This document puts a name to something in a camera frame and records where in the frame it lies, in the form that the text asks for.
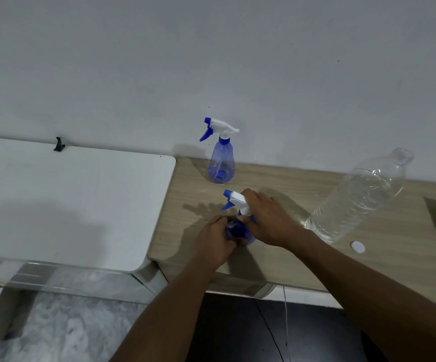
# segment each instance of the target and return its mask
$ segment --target person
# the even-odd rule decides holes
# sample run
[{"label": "person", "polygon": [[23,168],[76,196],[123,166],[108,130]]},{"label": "person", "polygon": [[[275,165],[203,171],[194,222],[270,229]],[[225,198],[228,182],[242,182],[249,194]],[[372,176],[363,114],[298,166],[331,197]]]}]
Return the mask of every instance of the person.
[{"label": "person", "polygon": [[[239,217],[253,235],[291,251],[323,283],[389,360],[436,361],[436,304],[342,254],[293,222],[275,198],[243,191],[256,222]],[[111,361],[186,359],[206,288],[237,242],[224,230],[233,216],[216,216],[195,241],[194,257],[149,304]]]}]

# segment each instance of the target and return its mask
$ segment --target white spray head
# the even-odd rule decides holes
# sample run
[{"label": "white spray head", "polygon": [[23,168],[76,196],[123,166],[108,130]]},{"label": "white spray head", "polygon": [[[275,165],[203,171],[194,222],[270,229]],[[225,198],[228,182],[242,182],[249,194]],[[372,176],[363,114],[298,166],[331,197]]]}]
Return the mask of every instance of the white spray head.
[{"label": "white spray head", "polygon": [[245,196],[243,194],[239,194],[238,192],[232,192],[228,189],[223,193],[225,197],[228,198],[227,203],[221,208],[221,210],[225,210],[231,207],[238,207],[241,214],[244,216],[251,216],[251,209],[246,203]]},{"label": "white spray head", "polygon": [[200,142],[204,141],[215,132],[219,133],[219,136],[222,139],[228,139],[230,134],[240,131],[238,128],[233,128],[228,123],[219,121],[217,119],[205,118],[204,122],[208,124],[208,129],[203,137],[201,137]]}]

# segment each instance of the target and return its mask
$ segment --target wooden table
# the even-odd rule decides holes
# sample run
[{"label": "wooden table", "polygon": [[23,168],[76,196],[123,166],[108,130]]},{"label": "wooden table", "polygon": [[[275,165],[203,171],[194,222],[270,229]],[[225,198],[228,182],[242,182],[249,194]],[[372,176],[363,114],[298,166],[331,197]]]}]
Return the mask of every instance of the wooden table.
[{"label": "wooden table", "polygon": [[[236,164],[226,185],[209,182],[207,160],[179,158],[148,252],[150,259],[184,266],[203,225],[222,214],[224,189],[263,191],[279,199],[303,223],[337,186],[343,174]],[[366,251],[350,249],[354,240]],[[436,183],[410,180],[404,190],[359,228],[333,244],[336,249],[436,302]],[[218,276],[325,291],[322,283],[288,251],[256,241],[237,249]]]}]

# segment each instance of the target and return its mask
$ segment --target forearm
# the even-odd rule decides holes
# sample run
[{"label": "forearm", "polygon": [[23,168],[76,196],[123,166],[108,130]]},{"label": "forearm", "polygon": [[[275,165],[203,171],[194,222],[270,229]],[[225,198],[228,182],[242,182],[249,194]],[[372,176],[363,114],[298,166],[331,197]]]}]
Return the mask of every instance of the forearm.
[{"label": "forearm", "polygon": [[436,304],[325,244],[310,231],[285,248],[323,283],[390,359],[436,360]]},{"label": "forearm", "polygon": [[213,273],[192,260],[144,310],[111,361],[184,361]]}]

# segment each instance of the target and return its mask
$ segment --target white tabletop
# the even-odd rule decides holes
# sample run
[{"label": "white tabletop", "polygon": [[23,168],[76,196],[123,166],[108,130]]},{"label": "white tabletop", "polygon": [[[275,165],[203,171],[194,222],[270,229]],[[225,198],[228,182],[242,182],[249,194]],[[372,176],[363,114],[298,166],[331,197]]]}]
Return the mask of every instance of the white tabletop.
[{"label": "white tabletop", "polygon": [[175,159],[54,147],[0,139],[0,257],[139,268]]}]

